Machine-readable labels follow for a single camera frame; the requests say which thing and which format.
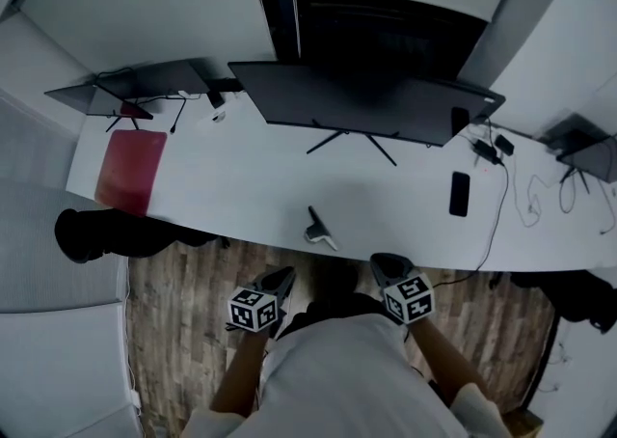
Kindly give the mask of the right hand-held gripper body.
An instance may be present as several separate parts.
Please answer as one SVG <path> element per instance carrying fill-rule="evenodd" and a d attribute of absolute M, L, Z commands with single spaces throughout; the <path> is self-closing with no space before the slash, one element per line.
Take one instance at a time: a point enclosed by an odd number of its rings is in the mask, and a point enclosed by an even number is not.
<path fill-rule="evenodd" d="M 424 273 L 416 273 L 383 289 L 388 312 L 400 323 L 409 325 L 435 311 L 433 287 Z"/>

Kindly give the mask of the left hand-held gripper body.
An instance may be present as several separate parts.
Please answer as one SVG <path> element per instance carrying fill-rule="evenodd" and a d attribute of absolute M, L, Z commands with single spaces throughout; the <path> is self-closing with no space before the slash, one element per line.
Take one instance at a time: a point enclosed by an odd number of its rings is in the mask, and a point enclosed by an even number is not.
<path fill-rule="evenodd" d="M 265 287 L 252 283 L 238 287 L 228 300 L 227 330 L 262 333 L 274 339 L 286 317 L 283 307 L 289 293 L 289 284 Z"/>

